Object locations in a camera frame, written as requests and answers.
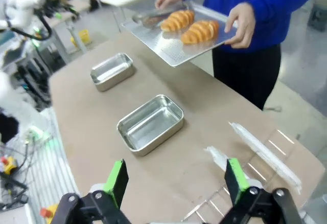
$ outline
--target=stainless steel tray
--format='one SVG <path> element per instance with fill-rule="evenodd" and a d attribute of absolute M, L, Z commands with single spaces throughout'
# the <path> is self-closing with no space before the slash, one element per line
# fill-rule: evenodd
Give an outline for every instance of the stainless steel tray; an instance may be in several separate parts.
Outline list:
<path fill-rule="evenodd" d="M 119 53 L 96 65 L 91 70 L 91 78 L 97 89 L 106 91 L 135 72 L 133 61 L 127 54 Z"/>
<path fill-rule="evenodd" d="M 224 44 L 227 39 L 235 35 L 237 29 L 236 23 L 234 23 L 230 32 L 224 32 L 225 23 L 227 21 L 226 15 L 220 14 L 193 2 L 187 3 L 189 8 L 195 12 L 195 21 L 217 20 L 219 22 L 218 38 L 215 41 L 184 45 L 181 42 L 180 37 L 185 30 L 168 33 L 161 30 L 160 23 L 155 25 L 152 29 L 148 29 L 143 25 L 133 22 L 132 20 L 129 20 L 122 25 L 159 57 L 161 57 L 168 65 L 173 67 L 183 64 L 186 61 L 203 54 L 204 52 Z"/>
<path fill-rule="evenodd" d="M 121 119 L 117 125 L 128 148 L 144 156 L 179 131 L 184 113 L 170 98 L 158 95 Z"/>

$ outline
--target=plastic wrapped utensil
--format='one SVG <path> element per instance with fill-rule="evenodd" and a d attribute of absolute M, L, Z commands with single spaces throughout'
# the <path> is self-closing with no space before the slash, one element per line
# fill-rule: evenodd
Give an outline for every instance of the plastic wrapped utensil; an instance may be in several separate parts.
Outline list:
<path fill-rule="evenodd" d="M 302 189 L 301 180 L 290 170 L 274 153 L 272 153 L 264 144 L 247 131 L 238 123 L 230 123 L 234 131 L 243 139 L 243 141 L 261 157 L 276 173 L 286 182 L 294 187 L 298 194 Z"/>

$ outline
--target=screw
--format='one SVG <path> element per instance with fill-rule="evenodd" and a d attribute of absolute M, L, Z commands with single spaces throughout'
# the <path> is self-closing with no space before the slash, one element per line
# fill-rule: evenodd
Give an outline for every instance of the screw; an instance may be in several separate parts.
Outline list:
<path fill-rule="evenodd" d="M 257 195 L 257 194 L 258 194 L 258 190 L 257 190 L 257 188 L 254 188 L 254 187 L 250 188 L 250 193 L 251 193 L 252 195 Z"/>
<path fill-rule="evenodd" d="M 98 192 L 98 193 L 96 194 L 96 199 L 99 199 L 100 197 L 102 197 L 102 194 L 101 194 L 100 192 Z"/>
<path fill-rule="evenodd" d="M 69 202 L 72 202 L 74 200 L 75 200 L 75 197 L 74 196 L 70 196 L 69 199 L 68 199 Z"/>
<path fill-rule="evenodd" d="M 276 194 L 277 194 L 279 197 L 284 196 L 284 192 L 283 192 L 283 190 L 281 190 L 281 189 L 277 190 L 277 191 L 276 191 Z"/>

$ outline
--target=yellow container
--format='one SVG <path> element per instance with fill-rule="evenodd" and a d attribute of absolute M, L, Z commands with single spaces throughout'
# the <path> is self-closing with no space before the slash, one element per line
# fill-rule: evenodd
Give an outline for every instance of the yellow container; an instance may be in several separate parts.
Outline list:
<path fill-rule="evenodd" d="M 78 33 L 78 35 L 80 36 L 84 44 L 88 44 L 90 42 L 90 35 L 88 33 L 88 30 L 82 30 Z M 71 42 L 74 44 L 75 47 L 78 47 L 73 37 L 71 37 Z"/>

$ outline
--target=bread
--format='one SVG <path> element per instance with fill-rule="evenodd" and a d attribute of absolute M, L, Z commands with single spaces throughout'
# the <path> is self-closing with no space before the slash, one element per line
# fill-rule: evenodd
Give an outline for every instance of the bread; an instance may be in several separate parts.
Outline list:
<path fill-rule="evenodd" d="M 193 23 L 194 12 L 190 10 L 173 12 L 160 27 L 165 32 L 178 31 Z"/>
<path fill-rule="evenodd" d="M 195 44 L 210 41 L 218 36 L 219 24 L 217 21 L 197 21 L 182 34 L 184 44 Z"/>

